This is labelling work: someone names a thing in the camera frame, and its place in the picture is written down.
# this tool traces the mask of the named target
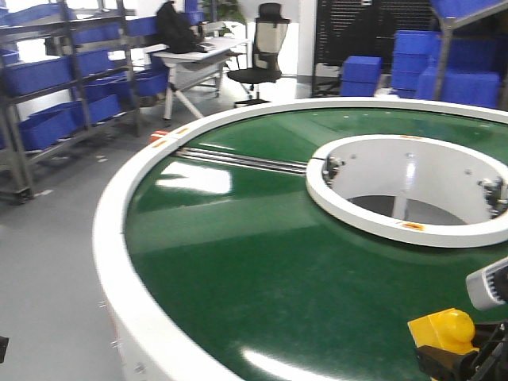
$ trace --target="desk leg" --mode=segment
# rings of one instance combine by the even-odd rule
[[[166,102],[164,103],[164,119],[167,121],[171,119],[171,112],[173,110],[173,83],[176,80],[175,65],[167,65],[169,72],[167,73],[167,88],[166,88]]]
[[[203,114],[201,114],[199,112],[199,110],[196,108],[196,106],[194,106],[191,101],[189,101],[189,99],[187,99],[187,97],[185,95],[182,94],[182,91],[178,90],[176,87],[173,86],[173,84],[171,83],[171,87],[173,89],[173,93],[175,94],[175,97],[177,97],[181,103],[184,104],[184,106],[197,118],[197,119],[201,119],[203,116]]]
[[[218,70],[217,70],[218,75],[215,76],[215,78],[214,78],[214,81],[215,81],[215,96],[216,97],[219,96],[219,92],[221,91],[222,76],[224,74],[225,62],[220,62],[217,65],[218,65]]]

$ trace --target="black backpack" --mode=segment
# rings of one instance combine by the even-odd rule
[[[164,3],[156,13],[156,29],[158,40],[168,46],[171,53],[194,52],[198,38],[191,30],[191,24],[175,11],[173,2]]]

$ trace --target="metal shelving rack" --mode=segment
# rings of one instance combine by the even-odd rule
[[[0,171],[10,171],[13,179],[13,187],[10,190],[0,190],[0,195],[14,196],[18,202],[25,202],[34,196],[33,176],[31,166],[41,160],[47,159],[51,156],[58,154],[64,150],[69,149],[78,142],[85,140],[93,135],[107,129],[113,125],[124,121],[127,117],[133,114],[135,121],[136,135],[140,134],[141,120],[140,120],[140,107],[139,98],[137,97],[137,85],[134,80],[134,71],[130,55],[131,45],[127,37],[127,24],[126,24],[126,11],[123,0],[117,1],[117,14],[113,17],[95,17],[84,20],[69,20],[67,12],[66,0],[57,0],[60,4],[60,15],[62,21],[48,23],[45,25],[30,25],[30,26],[14,26],[0,28],[0,46],[23,40],[33,40],[46,37],[64,37],[68,41],[67,52],[71,56],[74,79],[69,83],[49,87],[43,90],[35,91],[30,94],[9,97],[0,91],[0,109],[2,116],[0,117],[0,132],[2,133],[5,149],[0,149]],[[108,41],[114,45],[118,50],[125,52],[125,64],[111,70],[107,70],[98,74],[81,76],[77,62],[78,48],[73,41],[73,32],[94,28],[100,25],[117,22],[120,25],[119,33],[120,38],[117,41]],[[94,48],[90,45],[89,48],[84,47],[79,51],[86,51]],[[131,99],[134,100],[134,106],[131,110],[121,112],[114,115],[107,121],[99,123],[90,123],[90,111],[88,109],[88,101],[84,91],[84,84],[91,82],[95,79],[103,78],[118,72],[126,71],[127,78],[131,82]],[[70,90],[72,87],[78,89],[79,99],[82,103],[83,113],[85,116],[85,128],[77,133],[74,133],[70,138],[62,140],[58,144],[45,149],[42,152],[28,155],[21,141],[19,129],[17,127],[20,119],[17,111],[17,105],[22,102],[27,102],[41,96],[52,94],[61,90]]]
[[[434,87],[434,100],[438,101],[441,99],[441,91],[443,89],[443,82],[445,79],[445,72],[446,66],[448,64],[450,47],[452,45],[453,33],[457,29],[460,29],[466,25],[470,25],[473,22],[482,20],[485,17],[489,17],[497,13],[500,13],[503,10],[508,10],[508,0],[504,0],[493,6],[489,6],[487,8],[478,10],[477,12],[474,12],[464,17],[444,18],[439,17],[439,15],[437,15],[437,20],[439,21],[442,32],[442,42],[439,61],[437,63],[437,77],[436,77],[436,86]],[[508,75],[506,75],[504,79],[504,89],[499,108],[502,110],[508,109]]]

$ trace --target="black mesh chair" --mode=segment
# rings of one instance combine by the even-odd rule
[[[280,15],[281,5],[267,2],[260,5],[260,16],[256,19],[256,35],[252,44],[252,67],[229,71],[228,77],[239,83],[250,84],[256,88],[256,98],[249,93],[248,100],[235,102],[234,106],[249,106],[267,101],[260,99],[259,84],[275,83],[282,75],[277,59],[286,37],[290,20]]]

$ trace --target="blue plastic bin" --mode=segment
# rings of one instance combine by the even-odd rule
[[[425,30],[398,30],[395,33],[394,52],[406,54],[430,54],[435,51],[439,32]]]
[[[9,9],[4,7],[4,6],[0,6],[0,17],[4,17],[6,16],[7,14],[9,13]]]
[[[162,93],[167,89],[167,70],[153,71],[144,70],[135,74],[138,94],[141,97],[149,97]],[[120,99],[130,98],[131,85],[127,78],[121,78],[108,83],[111,94],[116,94]]]
[[[377,83],[344,81],[341,84],[341,97],[371,97],[376,88]]]
[[[73,32],[72,38],[74,39],[75,44],[87,44],[90,42],[117,40],[120,38],[120,33],[118,32],[119,28],[120,24],[114,22],[96,28]]]
[[[381,63],[380,57],[350,56],[344,62],[342,79],[347,82],[377,83]]]
[[[71,112],[59,110],[29,117],[19,124],[21,140],[26,151],[46,149],[62,137],[69,134],[67,126],[72,125]]]
[[[154,71],[167,71],[168,67],[164,65],[162,58],[154,56],[154,52],[148,54],[150,57],[150,68]]]
[[[469,71],[491,71],[496,55],[496,39],[456,38],[448,56],[448,68]],[[441,54],[441,40],[433,50],[429,63],[436,66]]]
[[[429,56],[426,54],[394,53],[391,70],[421,73],[429,66]]]
[[[394,89],[416,90],[420,74],[421,73],[413,73],[412,71],[392,71],[391,86]]]
[[[67,8],[67,12],[70,20],[76,19],[72,10]],[[40,25],[60,20],[61,16],[59,4],[40,4],[38,6],[31,6],[26,10],[20,10],[19,12],[8,13],[3,16],[0,24],[10,26]]]
[[[12,96],[29,94],[70,81],[72,76],[68,57],[23,63],[3,69],[5,89]]]
[[[429,67],[420,75],[416,98],[433,99],[437,69]],[[501,81],[498,73],[448,69],[441,89],[443,102],[495,108]]]
[[[199,1],[198,0],[185,0],[185,11],[186,12],[195,12],[199,10]]]
[[[105,98],[108,95],[114,94],[112,88],[109,86],[110,83],[117,81],[125,77],[125,73],[117,73],[108,77],[96,79],[85,85],[85,93],[88,99],[100,99]]]
[[[80,101],[60,103],[59,105],[50,107],[49,109],[39,111],[38,113],[30,115],[30,117],[37,117],[39,115],[51,114],[59,110],[68,110],[71,113],[73,124],[66,127],[67,133],[72,133],[85,123],[85,114],[83,112],[83,105]],[[116,95],[109,95],[107,97],[89,101],[88,111],[90,113],[90,122],[97,123],[120,113],[120,105]]]
[[[2,55],[5,65],[12,65],[19,62],[19,52],[15,50],[0,49],[0,54]]]
[[[78,53],[78,63],[81,75],[87,76],[101,71],[113,69],[113,62],[108,56],[108,49],[92,50]]]
[[[463,17],[493,6],[501,0],[430,0],[441,17]]]
[[[151,36],[157,33],[156,17],[134,18],[127,21],[127,31],[129,36]]]
[[[189,24],[191,25],[197,25],[201,21],[205,20],[205,14],[201,11],[182,12],[181,14],[187,19],[187,21],[189,21]]]

